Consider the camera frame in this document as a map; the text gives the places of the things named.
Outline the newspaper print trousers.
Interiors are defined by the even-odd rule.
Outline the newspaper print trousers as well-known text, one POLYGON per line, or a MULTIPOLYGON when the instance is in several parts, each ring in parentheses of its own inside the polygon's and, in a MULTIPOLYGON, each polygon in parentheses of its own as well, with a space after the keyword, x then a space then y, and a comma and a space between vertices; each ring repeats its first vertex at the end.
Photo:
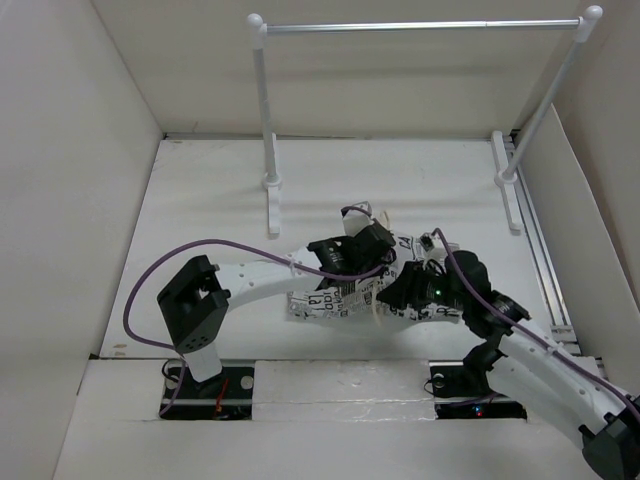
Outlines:
MULTIPOLYGON (((289 292, 287 294, 288 313, 309 321, 313 319, 336 319, 372 315, 372 284, 381 280, 378 293, 393 283, 406 262, 416 262, 421 266, 442 267, 446 251, 439 240, 429 236, 421 238, 396 232, 394 234, 395 260, 381 277, 359 280, 341 287, 328 287, 316 291, 289 292)), ((381 315, 404 318, 411 322, 449 321, 456 323, 461 312, 451 307, 430 303, 424 307, 408 306, 402 310, 378 300, 381 315)))

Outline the beige clothes hanger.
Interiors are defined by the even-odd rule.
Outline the beige clothes hanger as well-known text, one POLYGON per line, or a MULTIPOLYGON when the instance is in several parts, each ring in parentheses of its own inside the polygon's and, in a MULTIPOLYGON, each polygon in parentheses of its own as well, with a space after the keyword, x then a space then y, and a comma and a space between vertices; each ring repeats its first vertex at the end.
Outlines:
MULTIPOLYGON (((387 230, 390 229, 391 227, 391 220, 389 217, 389 214, 386 210, 382 210, 378 216, 376 217, 376 219, 378 220, 378 222, 387 230)), ((379 287, 382 285, 381 280, 376 280, 373 284, 372 284, 372 300, 371 300, 371 309, 372 309, 372 316, 373 319, 376 323, 376 325, 379 328, 383 327, 383 321, 382 321, 382 315, 381 315, 381 311, 382 308, 380 307, 380 304, 377 300, 377 294, 379 291, 379 287)))

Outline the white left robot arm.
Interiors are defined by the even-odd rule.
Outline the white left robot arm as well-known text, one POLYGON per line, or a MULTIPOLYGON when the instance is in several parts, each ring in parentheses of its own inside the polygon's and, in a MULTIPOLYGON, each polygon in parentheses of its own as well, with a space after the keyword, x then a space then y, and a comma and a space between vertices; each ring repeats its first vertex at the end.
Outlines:
POLYGON ((373 222, 353 236, 314 241, 278 256, 229 240, 206 239, 178 248, 224 246, 257 255, 243 264, 191 258, 157 296, 175 351, 189 369, 188 384, 201 396, 222 387, 215 340, 226 314, 245 304, 293 291, 315 291, 382 275, 395 259, 393 234, 373 222))

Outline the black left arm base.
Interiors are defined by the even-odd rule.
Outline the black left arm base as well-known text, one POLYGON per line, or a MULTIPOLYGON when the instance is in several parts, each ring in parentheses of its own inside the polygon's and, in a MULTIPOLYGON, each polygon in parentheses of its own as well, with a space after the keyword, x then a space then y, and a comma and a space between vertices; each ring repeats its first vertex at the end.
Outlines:
POLYGON ((197 382, 188 369, 181 372, 179 360, 167 360, 161 367, 164 385, 159 417, 176 421, 251 420, 255 363, 228 361, 222 366, 220 375, 197 382))

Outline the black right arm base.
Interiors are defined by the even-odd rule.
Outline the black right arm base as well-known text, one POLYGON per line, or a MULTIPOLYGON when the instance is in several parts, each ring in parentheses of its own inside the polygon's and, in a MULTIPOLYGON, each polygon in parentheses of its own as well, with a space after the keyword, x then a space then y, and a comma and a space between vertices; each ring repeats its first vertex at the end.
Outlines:
POLYGON ((486 374, 502 354, 489 342, 474 347, 463 360, 428 363, 423 385, 434 400, 437 420, 488 420, 528 418, 520 403, 496 393, 486 374))

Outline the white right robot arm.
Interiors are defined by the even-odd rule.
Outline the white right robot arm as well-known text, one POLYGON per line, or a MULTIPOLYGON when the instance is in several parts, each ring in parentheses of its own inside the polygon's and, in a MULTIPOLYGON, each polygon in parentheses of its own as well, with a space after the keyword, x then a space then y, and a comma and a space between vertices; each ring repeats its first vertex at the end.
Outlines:
POLYGON ((455 251, 442 263, 398 259, 393 267, 379 302, 397 311, 453 309, 481 339, 463 360, 468 390, 504 395, 543 418, 600 478, 638 478, 638 398, 579 366, 524 307, 492 288, 474 253, 455 251))

